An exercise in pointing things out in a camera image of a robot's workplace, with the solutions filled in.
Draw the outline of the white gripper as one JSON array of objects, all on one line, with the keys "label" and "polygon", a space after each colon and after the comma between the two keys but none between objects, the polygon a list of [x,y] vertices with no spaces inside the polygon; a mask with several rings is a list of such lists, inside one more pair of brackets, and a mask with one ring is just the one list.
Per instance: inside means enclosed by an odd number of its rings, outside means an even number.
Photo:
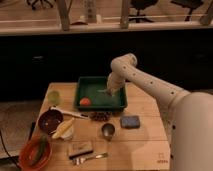
[{"label": "white gripper", "polygon": [[106,93],[115,97],[115,93],[125,86],[125,79],[115,73],[111,73],[107,79]]}]

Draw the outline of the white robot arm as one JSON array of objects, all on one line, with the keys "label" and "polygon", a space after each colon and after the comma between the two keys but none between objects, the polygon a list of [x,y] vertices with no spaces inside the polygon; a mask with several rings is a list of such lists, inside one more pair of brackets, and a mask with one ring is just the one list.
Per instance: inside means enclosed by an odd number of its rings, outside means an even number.
[{"label": "white robot arm", "polygon": [[172,118],[170,171],[213,171],[213,95],[190,92],[136,68],[128,53],[111,61],[107,91],[128,80],[168,107]]}]

